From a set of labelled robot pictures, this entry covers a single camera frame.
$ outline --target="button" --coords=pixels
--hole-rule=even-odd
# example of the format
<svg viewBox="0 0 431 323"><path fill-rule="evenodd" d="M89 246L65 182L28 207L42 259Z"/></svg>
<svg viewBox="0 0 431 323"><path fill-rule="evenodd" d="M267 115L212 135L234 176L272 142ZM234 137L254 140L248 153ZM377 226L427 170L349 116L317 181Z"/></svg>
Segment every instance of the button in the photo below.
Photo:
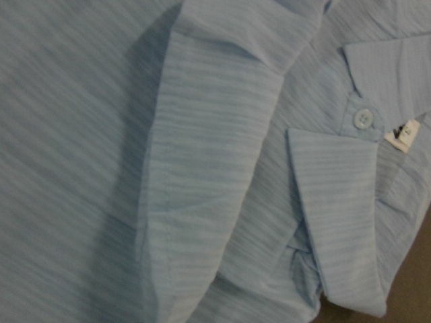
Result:
<svg viewBox="0 0 431 323"><path fill-rule="evenodd" d="M361 109L355 114L354 124L358 129L368 129L372 125L374 116L369 109Z"/></svg>

